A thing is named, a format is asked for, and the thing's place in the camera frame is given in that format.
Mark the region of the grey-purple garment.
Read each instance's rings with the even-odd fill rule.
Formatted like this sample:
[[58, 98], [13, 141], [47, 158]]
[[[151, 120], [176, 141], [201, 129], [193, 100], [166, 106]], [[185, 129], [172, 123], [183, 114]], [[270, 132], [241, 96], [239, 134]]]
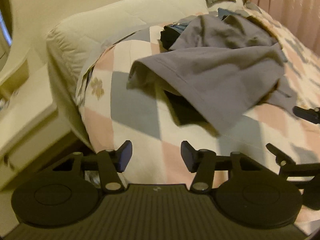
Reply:
[[285, 77], [280, 43], [248, 19], [201, 15], [167, 52], [136, 60], [127, 87], [156, 83], [185, 98], [219, 133], [260, 102], [291, 113], [297, 101]]

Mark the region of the dark clothes pile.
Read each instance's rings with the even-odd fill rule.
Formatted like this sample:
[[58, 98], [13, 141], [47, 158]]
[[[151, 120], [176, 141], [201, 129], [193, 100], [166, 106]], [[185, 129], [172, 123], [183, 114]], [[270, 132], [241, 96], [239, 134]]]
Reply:
[[[239, 15], [240, 13], [230, 11], [228, 9], [218, 8], [217, 11], [211, 11], [210, 16], [217, 17], [219, 20], [223, 20], [229, 15]], [[187, 28], [189, 23], [196, 18], [195, 15], [188, 16], [180, 19], [178, 22], [174, 22], [163, 27], [161, 31], [160, 41], [164, 49], [169, 50], [170, 47], [176, 42], [181, 33]]]

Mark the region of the checkered patchwork quilt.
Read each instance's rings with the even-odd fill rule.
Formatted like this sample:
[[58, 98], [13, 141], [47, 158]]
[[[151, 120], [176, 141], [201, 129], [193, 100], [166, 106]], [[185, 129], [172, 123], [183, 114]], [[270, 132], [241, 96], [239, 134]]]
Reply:
[[298, 164], [319, 162], [319, 126], [295, 117], [292, 107], [319, 104], [319, 56], [285, 26], [255, 5], [206, 10], [217, 16], [235, 13], [274, 37], [285, 55], [284, 74], [276, 87], [242, 113], [224, 131], [209, 124], [182, 97], [157, 77], [144, 87], [127, 89], [132, 64], [161, 54], [164, 23], [123, 27], [102, 35], [102, 41], [81, 56], [75, 100], [95, 151], [133, 143], [133, 157], [123, 177], [131, 183], [189, 185], [193, 176], [180, 156], [184, 140], [219, 155], [240, 151], [273, 171], [271, 143]]

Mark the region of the cream bedside table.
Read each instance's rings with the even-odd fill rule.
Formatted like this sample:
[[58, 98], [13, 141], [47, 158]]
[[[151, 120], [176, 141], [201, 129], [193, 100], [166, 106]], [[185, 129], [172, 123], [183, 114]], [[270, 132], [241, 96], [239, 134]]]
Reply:
[[59, 114], [48, 66], [44, 65], [1, 112], [1, 188], [24, 174], [37, 172], [75, 141]]

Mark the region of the pink curtain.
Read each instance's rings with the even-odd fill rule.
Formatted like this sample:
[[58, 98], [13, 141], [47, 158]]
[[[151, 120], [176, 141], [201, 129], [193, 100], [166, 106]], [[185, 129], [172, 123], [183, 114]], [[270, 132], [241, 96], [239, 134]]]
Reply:
[[286, 26], [319, 54], [319, 0], [248, 0]]

